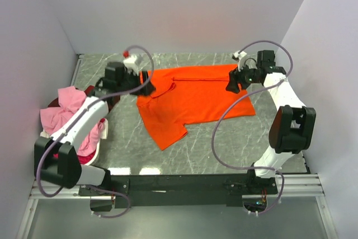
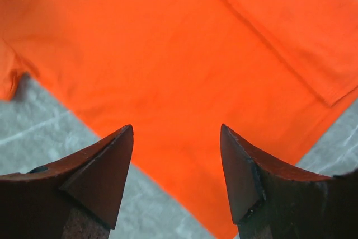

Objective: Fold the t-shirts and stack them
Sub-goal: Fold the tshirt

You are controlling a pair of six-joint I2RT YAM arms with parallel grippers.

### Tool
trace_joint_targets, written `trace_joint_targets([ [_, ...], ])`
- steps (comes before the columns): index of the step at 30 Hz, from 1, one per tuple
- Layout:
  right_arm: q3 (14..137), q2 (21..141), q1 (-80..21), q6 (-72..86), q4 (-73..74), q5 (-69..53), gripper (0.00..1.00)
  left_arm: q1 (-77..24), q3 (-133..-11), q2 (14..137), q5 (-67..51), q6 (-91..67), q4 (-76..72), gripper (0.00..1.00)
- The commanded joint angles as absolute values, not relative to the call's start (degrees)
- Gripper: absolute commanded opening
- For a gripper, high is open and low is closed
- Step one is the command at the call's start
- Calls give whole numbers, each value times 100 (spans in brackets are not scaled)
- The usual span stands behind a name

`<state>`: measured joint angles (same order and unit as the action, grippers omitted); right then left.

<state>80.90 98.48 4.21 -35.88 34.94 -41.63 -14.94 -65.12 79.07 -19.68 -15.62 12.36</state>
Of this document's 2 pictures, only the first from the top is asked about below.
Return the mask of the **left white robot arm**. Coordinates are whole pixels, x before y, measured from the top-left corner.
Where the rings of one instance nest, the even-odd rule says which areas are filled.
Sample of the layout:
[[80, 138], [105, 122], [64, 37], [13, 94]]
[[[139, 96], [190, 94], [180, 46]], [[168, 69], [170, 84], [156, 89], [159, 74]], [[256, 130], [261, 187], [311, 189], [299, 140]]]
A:
[[67, 189], [92, 185], [98, 195], [108, 194], [112, 188], [110, 172], [80, 164], [77, 152], [93, 127], [115, 106], [117, 97], [148, 96], [156, 89], [150, 81], [152, 76], [153, 71], [140, 71], [129, 60], [110, 62], [79, 110], [49, 138], [40, 137], [35, 142], [36, 181]]

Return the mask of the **orange t-shirt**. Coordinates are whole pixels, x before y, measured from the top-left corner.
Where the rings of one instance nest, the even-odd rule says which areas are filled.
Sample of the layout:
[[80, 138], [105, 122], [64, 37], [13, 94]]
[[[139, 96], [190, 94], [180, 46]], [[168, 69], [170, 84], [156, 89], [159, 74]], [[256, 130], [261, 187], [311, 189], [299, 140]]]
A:
[[226, 91], [234, 65], [157, 69], [151, 79], [156, 90], [139, 96], [136, 105], [144, 126], [160, 150], [182, 139], [186, 125], [217, 121], [247, 91]]

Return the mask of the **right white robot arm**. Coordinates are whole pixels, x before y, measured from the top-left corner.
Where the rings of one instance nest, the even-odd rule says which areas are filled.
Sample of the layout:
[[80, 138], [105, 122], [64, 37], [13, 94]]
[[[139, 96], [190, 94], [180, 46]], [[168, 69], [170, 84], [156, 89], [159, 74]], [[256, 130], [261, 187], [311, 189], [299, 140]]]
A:
[[226, 90], [241, 93], [250, 85], [259, 83], [268, 89], [277, 113], [268, 133], [269, 146], [253, 166], [255, 174], [246, 179], [246, 189], [253, 194], [265, 187], [265, 180], [275, 176], [275, 171], [293, 155], [309, 148], [316, 119], [316, 111], [300, 101], [288, 81], [283, 67], [275, 63], [272, 50], [257, 53], [255, 67], [250, 68], [246, 61], [247, 53], [235, 52], [232, 58], [238, 67], [229, 72]]

